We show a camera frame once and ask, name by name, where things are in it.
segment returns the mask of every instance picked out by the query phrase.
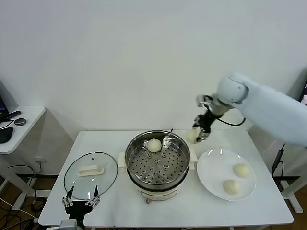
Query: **white plate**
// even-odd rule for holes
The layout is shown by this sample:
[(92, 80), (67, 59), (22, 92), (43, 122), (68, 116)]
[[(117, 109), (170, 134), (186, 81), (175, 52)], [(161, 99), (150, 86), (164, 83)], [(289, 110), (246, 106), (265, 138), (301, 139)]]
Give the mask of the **white plate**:
[[(233, 166), (246, 164), (250, 169), (248, 178), (240, 178)], [(204, 152), (197, 162), (197, 174), (202, 184), (217, 197), (237, 201), (249, 197), (256, 187), (256, 174), (250, 164), (240, 155), (226, 149), (211, 149)], [(223, 181), (233, 179), (240, 183), (241, 193), (230, 195), (223, 188)]]

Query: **computer mouse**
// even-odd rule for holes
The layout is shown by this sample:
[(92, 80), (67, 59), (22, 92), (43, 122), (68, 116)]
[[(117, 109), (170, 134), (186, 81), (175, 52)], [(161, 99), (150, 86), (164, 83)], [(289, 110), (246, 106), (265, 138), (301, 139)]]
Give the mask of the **computer mouse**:
[(0, 129), (0, 144), (8, 142), (12, 137), (13, 131), (14, 131), (13, 127)]
[(14, 124), (17, 126), (23, 126), (27, 122), (24, 118), (18, 118), (14, 121)]

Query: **wooden floor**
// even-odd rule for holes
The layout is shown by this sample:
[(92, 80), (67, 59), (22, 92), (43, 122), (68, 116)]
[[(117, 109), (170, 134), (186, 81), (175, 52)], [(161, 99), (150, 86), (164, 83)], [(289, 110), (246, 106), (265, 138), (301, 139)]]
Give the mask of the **wooden floor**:
[[(53, 187), (53, 184), (55, 183), (55, 179), (38, 179), (37, 182), (34, 185), (35, 189), (46, 189), (46, 190), (51, 190)], [(5, 201), (9, 202), (10, 204), (14, 203), (14, 201), (16, 200), (17, 196), (20, 194), (20, 190), (18, 188), (16, 188), (14, 185), (12, 185), (11, 183), (8, 183), (4, 190), (2, 191), (2, 193), (0, 194), (0, 197), (2, 199), (4, 199)], [(294, 217), (294, 222), (292, 224), (289, 225), (282, 225), (282, 226), (272, 226), (272, 230), (307, 230), (307, 186), (303, 187), (301, 190), (299, 190), (296, 194), (296, 197), (299, 201), (299, 203), (301, 204), (302, 208), (305, 210), (305, 212), (303, 214), (296, 214), (292, 207), (289, 205), (289, 203), (287, 202), (292, 215)], [(34, 198), (33, 197), (27, 197), (26, 201), (23, 205), (23, 207), (31, 204), (33, 202)], [(31, 216), (22, 213), (22, 212), (17, 212), (17, 211), (10, 211), (10, 215), (12, 216), (8, 216), (8, 220), (10, 220), (9, 222), (7, 222), (7, 224), (5, 225), (6, 222), (6, 214), (8, 214), (8, 211), (5, 210), (9, 210), (11, 207), (5, 203), (3, 203), (2, 201), (0, 201), (0, 230), (3, 230), (9, 226), (12, 226), (13, 224), (16, 224), (18, 222), (20, 222), (21, 220), (26, 220), (28, 218), (30, 218)], [(24, 211), (27, 211), (31, 214), (34, 215), (34, 213), (31, 211), (30, 206), (23, 208)], [(18, 215), (20, 216), (21, 219), (19, 219), (18, 217), (14, 217), (13, 215)], [(10, 228), (11, 230), (20, 230), (20, 226), (17, 225), (14, 228)], [(212, 228), (211, 230), (228, 230), (229, 228)]]

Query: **pot handle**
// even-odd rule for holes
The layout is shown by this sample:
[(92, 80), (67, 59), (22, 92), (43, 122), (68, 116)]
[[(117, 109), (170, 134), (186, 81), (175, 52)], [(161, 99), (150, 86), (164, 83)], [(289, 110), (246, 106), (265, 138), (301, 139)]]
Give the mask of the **pot handle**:
[(126, 171), (126, 163), (125, 163), (125, 153), (124, 152), (120, 152), (118, 155), (118, 163), (117, 163), (117, 167), (119, 168), (119, 170), (121, 172), (125, 172)]
[(195, 165), (194, 162), (197, 162), (197, 156), (195, 153), (194, 148), (188, 144), (189, 150), (190, 150), (190, 163), (189, 163), (189, 169), (190, 170), (194, 170), (195, 169)]

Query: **white table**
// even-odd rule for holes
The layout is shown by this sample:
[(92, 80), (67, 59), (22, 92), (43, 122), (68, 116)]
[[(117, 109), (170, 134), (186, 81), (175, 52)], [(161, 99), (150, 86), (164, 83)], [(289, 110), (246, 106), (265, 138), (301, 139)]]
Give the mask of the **white table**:
[[(184, 137), (185, 131), (174, 131)], [(102, 151), (116, 160), (141, 131), (82, 131), (63, 165), (39, 223), (58, 226), (67, 219), (61, 198), (68, 167), (82, 155)], [(118, 172), (113, 186), (100, 196), (99, 205), (85, 216), (87, 227), (229, 227), (266, 226), (293, 222), (293, 217), (248, 133), (240, 128), (215, 130), (194, 145), (198, 157), (211, 148), (226, 148), (244, 156), (257, 174), (254, 193), (243, 201), (230, 202), (212, 195), (190, 170), (178, 194), (163, 202), (146, 204), (133, 188), (126, 172)]]
[[(0, 144), (0, 155), (7, 155), (14, 152), (24, 137), (28, 134), (28, 132), (45, 112), (45, 108), (43, 106), (19, 106), (15, 108), (9, 107), (8, 109), (10, 112), (18, 110), (22, 112), (20, 115), (13, 117), (12, 120), (16, 120), (17, 118), (22, 117), (25, 118), (27, 122), (23, 126), (16, 126), (14, 123), (11, 123), (8, 126), (13, 127), (14, 131), (12, 138), (8, 142)], [(4, 127), (6, 125), (7, 123), (4, 122), (1, 123), (0, 127)], [(8, 181), (23, 191), (14, 204), (13, 210), (16, 210), (19, 209), (23, 204), (26, 196), (35, 196), (35, 191), (32, 186), (36, 179), (33, 179), (31, 184), (27, 184), (22, 179), (20, 179), (12, 169), (7, 168), (8, 166), (9, 165), (3, 159), (0, 161), (0, 175), (5, 178), (5, 181), (0, 186), (0, 191), (5, 187)], [(47, 197), (48, 194), (49, 192), (45, 190), (37, 190), (37, 197)]]

